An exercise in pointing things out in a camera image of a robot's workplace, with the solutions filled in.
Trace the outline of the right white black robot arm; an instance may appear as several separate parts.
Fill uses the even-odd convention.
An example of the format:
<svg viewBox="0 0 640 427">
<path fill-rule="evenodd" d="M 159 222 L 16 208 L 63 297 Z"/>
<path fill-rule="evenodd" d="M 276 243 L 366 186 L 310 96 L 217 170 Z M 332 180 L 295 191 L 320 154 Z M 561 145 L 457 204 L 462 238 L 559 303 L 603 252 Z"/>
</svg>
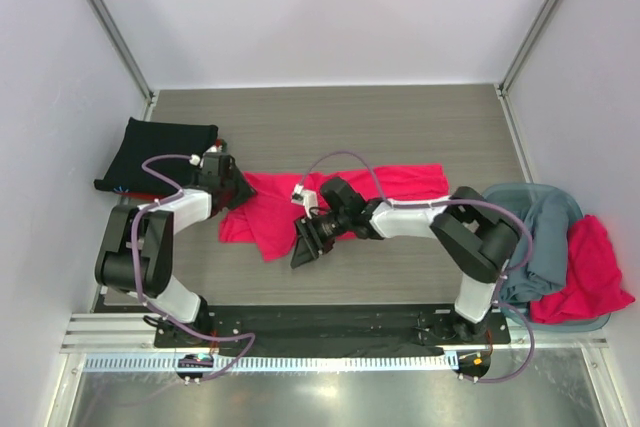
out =
<svg viewBox="0 0 640 427">
<path fill-rule="evenodd" d="M 489 313 L 499 304 L 500 288 L 515 268 L 511 259 L 519 242 L 526 241 L 526 253 L 533 253 L 533 237 L 525 223 L 469 187 L 433 200 L 367 200 L 346 180 L 334 177 L 317 194 L 296 186 L 291 200 L 305 209 L 294 222 L 291 268 L 330 252 L 336 239 L 347 233 L 362 240 L 437 240 L 462 273 L 445 325 L 446 338 L 462 342 L 485 334 Z"/>
</svg>

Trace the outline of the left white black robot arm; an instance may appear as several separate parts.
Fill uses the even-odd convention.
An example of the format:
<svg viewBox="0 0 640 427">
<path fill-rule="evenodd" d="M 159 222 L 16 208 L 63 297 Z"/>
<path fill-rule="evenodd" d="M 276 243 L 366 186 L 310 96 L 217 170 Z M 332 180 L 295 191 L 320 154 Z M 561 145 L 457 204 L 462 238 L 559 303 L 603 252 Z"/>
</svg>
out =
<svg viewBox="0 0 640 427">
<path fill-rule="evenodd" d="M 153 168 L 180 160 L 193 167 L 183 187 Z M 142 163 L 142 170 L 165 182 L 173 193 L 147 204 L 117 206 L 110 213 L 94 276 L 103 287 L 135 297 L 149 311 L 178 327 L 190 345 L 205 344 L 213 321 L 204 297 L 173 274 L 174 237 L 224 210 L 234 210 L 256 195 L 235 158 L 215 148 L 202 155 L 166 154 Z"/>
</svg>

